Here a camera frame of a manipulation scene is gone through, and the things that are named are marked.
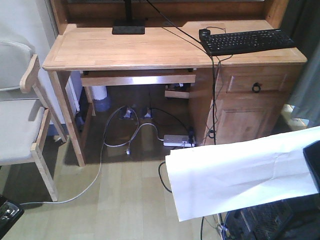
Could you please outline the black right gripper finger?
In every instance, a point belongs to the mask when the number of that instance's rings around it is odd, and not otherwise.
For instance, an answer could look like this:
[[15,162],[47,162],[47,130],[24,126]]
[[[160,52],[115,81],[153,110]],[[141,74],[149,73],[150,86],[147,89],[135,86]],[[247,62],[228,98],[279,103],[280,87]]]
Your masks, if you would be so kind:
[[320,141],[315,141],[304,147],[303,155],[317,191],[320,192]]

